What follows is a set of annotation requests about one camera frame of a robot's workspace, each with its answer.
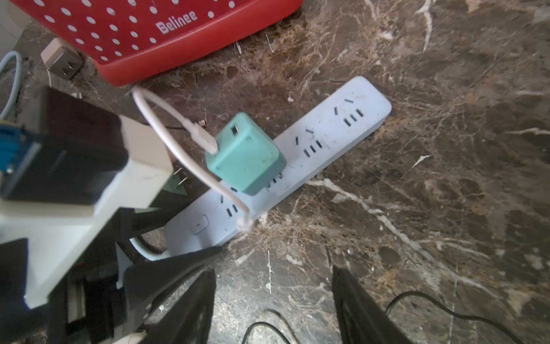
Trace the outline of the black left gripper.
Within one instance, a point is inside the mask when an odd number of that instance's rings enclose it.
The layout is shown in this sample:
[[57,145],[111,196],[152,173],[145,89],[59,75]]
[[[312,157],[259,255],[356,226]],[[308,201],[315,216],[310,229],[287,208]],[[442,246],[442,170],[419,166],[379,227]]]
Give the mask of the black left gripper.
[[46,330],[49,343],[114,343],[136,331],[181,284],[222,253],[211,247],[156,261],[138,257],[129,240],[164,226],[176,208],[121,209],[60,280],[47,302],[24,301],[28,239],[1,244],[1,342]]

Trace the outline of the tan charger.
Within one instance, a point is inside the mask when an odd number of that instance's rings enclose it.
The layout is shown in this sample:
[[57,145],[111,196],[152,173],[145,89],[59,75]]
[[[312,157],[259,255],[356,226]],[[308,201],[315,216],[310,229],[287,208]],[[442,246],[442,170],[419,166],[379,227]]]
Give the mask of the tan charger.
[[54,38],[41,52],[44,66],[63,80],[71,80],[84,66],[79,52],[59,37]]

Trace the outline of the green charger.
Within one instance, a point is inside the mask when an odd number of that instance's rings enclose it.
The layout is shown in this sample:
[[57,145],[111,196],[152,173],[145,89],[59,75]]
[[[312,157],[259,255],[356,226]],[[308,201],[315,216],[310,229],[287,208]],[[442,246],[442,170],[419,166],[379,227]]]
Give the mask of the green charger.
[[187,196],[188,194],[184,186],[184,183],[187,182],[187,180],[187,174],[182,168],[179,168],[173,173],[170,179],[167,180],[163,190],[173,194]]

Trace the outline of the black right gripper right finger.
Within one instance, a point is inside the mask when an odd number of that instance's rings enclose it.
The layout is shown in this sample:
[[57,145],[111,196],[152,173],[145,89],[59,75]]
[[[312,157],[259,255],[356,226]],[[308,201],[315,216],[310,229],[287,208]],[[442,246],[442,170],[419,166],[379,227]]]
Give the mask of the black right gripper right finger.
[[332,268],[332,293],[343,343],[410,343],[345,268]]

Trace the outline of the light blue power strip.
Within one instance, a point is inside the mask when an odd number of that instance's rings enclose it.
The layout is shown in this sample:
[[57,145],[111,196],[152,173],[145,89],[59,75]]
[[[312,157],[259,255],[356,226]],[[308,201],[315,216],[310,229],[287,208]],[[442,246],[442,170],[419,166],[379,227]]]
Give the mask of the light blue power strip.
[[[391,110],[367,79],[353,78],[275,138],[285,169],[255,196],[236,195],[258,219],[374,133]],[[167,251],[176,256],[221,246],[239,233],[242,217],[229,198],[209,190],[164,226]]]

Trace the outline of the teal charger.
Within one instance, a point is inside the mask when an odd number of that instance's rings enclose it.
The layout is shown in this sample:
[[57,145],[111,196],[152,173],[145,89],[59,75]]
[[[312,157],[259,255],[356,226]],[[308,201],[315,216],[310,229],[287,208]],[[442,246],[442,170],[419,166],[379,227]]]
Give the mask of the teal charger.
[[286,167],[278,146],[246,113],[237,113],[216,143],[218,153],[205,153],[209,171],[248,196],[258,194]]

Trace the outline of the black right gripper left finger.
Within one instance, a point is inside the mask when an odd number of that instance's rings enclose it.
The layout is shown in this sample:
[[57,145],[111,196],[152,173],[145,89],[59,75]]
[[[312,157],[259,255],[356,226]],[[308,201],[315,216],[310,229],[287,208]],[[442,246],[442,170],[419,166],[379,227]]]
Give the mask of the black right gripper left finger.
[[207,343],[213,318],[215,292],[215,272],[211,269],[201,273],[162,321],[140,343]]

